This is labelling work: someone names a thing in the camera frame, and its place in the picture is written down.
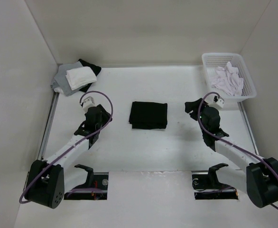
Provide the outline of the black tank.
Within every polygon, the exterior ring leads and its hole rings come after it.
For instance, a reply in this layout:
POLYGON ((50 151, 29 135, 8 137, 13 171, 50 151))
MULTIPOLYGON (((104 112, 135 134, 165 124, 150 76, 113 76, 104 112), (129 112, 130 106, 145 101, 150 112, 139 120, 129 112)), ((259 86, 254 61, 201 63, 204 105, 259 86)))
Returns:
POLYGON ((129 123, 132 129, 153 130, 166 129, 167 103, 132 102, 129 123))
MULTIPOLYGON (((102 70, 100 66, 96 66, 82 59, 78 59, 78 61, 82 64, 82 66, 89 67, 94 72, 95 76, 98 76, 102 70)), ((85 87, 81 88, 80 91, 86 93, 92 84, 93 83, 87 84, 85 87)))

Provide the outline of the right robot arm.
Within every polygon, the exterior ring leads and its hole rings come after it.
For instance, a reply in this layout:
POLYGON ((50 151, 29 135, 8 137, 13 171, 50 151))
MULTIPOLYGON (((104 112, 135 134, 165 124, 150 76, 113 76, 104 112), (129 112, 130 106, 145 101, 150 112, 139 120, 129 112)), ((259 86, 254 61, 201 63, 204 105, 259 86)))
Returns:
POLYGON ((219 111, 203 99, 186 102, 185 112, 199 123, 206 146, 237 166, 237 169, 229 169, 228 164, 220 163, 210 167, 203 177, 194 177, 198 182, 196 190, 210 193, 212 189, 236 188, 246 193, 258 208, 278 201, 276 159, 257 156, 230 142, 229 135, 220 128, 219 111))

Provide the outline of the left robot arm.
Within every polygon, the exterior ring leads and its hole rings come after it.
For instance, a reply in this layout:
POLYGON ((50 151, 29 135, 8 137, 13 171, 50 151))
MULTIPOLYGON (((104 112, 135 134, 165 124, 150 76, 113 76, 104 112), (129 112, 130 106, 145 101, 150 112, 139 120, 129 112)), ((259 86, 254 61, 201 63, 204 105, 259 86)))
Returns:
POLYGON ((71 140, 46 160, 35 160, 29 171, 20 203, 34 202, 55 209, 65 197, 65 171, 99 139, 100 131, 112 121, 102 105, 89 107, 85 120, 71 140))

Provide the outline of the white tank top in basket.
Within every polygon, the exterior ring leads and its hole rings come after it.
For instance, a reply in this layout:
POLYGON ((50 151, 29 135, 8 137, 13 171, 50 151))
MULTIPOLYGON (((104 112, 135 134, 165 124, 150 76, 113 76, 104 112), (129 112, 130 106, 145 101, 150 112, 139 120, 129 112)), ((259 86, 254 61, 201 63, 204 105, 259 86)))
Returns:
POLYGON ((211 87, 224 91, 229 96, 241 96, 244 79, 239 76, 239 69, 231 62, 215 69, 215 76, 211 77, 211 87))

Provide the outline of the folded white tank top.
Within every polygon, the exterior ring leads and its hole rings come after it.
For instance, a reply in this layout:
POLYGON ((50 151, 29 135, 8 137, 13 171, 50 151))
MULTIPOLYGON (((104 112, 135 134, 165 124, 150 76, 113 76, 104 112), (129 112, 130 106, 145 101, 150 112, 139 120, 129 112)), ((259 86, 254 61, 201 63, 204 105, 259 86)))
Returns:
POLYGON ((97 81, 95 73, 88 66, 67 70, 65 77, 72 90, 97 81))

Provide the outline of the folded black tank top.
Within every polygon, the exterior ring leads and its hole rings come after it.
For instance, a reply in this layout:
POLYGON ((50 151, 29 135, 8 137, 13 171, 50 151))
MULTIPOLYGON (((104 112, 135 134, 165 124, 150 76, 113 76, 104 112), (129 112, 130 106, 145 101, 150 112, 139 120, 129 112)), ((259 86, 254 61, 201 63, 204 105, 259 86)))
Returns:
MULTIPOLYGON (((100 66, 96 66, 82 59, 78 59, 78 61, 82 64, 82 66, 89 67, 94 72, 95 76, 98 76, 102 70, 100 66)), ((86 93, 92 84, 93 83, 87 84, 85 87, 81 88, 80 91, 86 93)))

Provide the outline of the folded grey tank top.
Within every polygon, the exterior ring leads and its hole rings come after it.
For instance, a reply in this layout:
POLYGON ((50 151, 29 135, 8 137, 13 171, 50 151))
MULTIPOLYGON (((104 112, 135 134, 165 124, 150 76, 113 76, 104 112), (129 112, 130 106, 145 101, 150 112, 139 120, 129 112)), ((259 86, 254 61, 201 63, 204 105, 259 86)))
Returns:
POLYGON ((60 87, 65 96, 70 96, 70 95, 73 95, 74 93, 78 92, 81 89, 81 87, 78 89, 72 90, 68 83, 68 80, 66 79, 66 72, 67 72, 67 70, 71 70, 74 68, 80 68, 80 67, 83 67, 83 65, 79 61, 72 63, 72 64, 60 65, 58 68, 57 74, 54 76, 54 78, 50 84, 50 87, 53 90, 55 88, 60 87))

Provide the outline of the white plastic basket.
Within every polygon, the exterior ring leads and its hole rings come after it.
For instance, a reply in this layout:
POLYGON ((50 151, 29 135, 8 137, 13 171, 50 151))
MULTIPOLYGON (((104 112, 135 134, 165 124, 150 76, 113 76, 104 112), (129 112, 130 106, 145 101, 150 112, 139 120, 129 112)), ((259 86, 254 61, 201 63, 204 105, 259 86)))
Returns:
POLYGON ((239 54, 202 54, 204 75, 209 92, 217 92, 226 102, 242 102, 257 95, 254 83, 239 54))

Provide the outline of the right aluminium rail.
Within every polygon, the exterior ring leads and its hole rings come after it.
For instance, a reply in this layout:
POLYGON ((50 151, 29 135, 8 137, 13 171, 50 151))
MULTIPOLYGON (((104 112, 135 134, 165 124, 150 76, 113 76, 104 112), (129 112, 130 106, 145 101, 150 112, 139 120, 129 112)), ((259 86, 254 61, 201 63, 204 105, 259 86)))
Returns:
POLYGON ((238 102, 238 107, 239 107, 242 119, 245 122, 245 128, 246 128, 246 130, 247 130, 247 132, 248 132, 248 134, 250 136, 250 141, 251 141, 251 144, 253 145, 254 153, 256 155, 259 155, 259 150, 257 148, 256 140, 254 138, 254 135, 253 135, 253 132, 252 132, 252 128, 250 126, 249 119, 248 119, 247 113, 245 111, 243 102, 238 102))

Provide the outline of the aluminium rail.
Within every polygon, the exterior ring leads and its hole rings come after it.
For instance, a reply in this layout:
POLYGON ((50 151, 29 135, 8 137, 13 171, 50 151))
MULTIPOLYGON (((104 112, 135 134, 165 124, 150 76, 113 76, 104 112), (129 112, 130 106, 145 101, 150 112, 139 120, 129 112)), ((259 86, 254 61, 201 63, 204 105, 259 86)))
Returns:
POLYGON ((249 119, 248 119, 247 113, 245 111, 243 102, 238 102, 238 107, 239 107, 242 119, 245 122, 245 128, 246 128, 246 130, 247 130, 247 132, 248 132, 248 134, 250 136, 250 141, 251 141, 251 144, 253 145, 254 153, 256 155, 259 155, 259 150, 257 148, 256 140, 254 138, 254 135, 253 135, 253 132, 252 132, 252 128, 250 126, 249 119))
POLYGON ((39 151, 38 151, 38 154, 37 154, 37 160, 43 160, 43 158, 45 156, 46 147, 47 147, 47 143, 48 143, 48 139, 49 139, 53 119, 54 119, 54 116, 55 116, 55 111, 56 111, 56 106, 57 106, 58 99, 59 99, 59 93, 54 92, 53 97, 52 97, 52 101, 51 101, 51 105, 50 105, 50 109, 49 109, 49 113, 48 113, 48 117, 47 117, 46 126, 45 126, 43 137, 42 137, 42 141, 41 141, 39 151))

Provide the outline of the left aluminium rail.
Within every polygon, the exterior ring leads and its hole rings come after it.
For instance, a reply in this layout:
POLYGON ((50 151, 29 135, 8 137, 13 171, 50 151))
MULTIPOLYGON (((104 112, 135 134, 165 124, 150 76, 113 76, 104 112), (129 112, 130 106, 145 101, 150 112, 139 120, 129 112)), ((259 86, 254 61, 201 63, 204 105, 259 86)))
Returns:
POLYGON ((59 99, 59 93, 54 92, 53 97, 52 97, 52 101, 51 101, 51 105, 50 105, 50 109, 49 109, 49 113, 48 113, 48 117, 47 117, 46 126, 45 126, 43 137, 42 137, 42 141, 41 141, 39 151, 38 151, 38 154, 37 154, 37 160, 43 160, 43 158, 45 156, 46 147, 47 147, 47 143, 48 143, 48 139, 49 139, 53 119, 54 119, 54 116, 55 116, 55 111, 56 111, 56 106, 57 106, 58 99, 59 99))

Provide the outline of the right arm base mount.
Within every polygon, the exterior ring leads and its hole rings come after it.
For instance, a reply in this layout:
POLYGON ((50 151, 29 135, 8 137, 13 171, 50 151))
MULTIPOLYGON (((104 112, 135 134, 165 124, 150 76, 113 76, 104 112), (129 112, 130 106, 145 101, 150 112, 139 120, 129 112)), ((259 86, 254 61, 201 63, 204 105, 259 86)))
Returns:
POLYGON ((207 172, 192 173, 195 200, 238 200, 235 188, 222 184, 207 172))

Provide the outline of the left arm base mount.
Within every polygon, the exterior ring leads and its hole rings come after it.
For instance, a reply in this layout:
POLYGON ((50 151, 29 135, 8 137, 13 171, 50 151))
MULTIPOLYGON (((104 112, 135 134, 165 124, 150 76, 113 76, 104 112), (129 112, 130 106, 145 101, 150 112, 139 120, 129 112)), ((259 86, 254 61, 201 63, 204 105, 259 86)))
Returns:
POLYGON ((69 175, 65 179, 64 200, 107 200, 108 172, 95 172, 88 178, 86 171, 69 175))

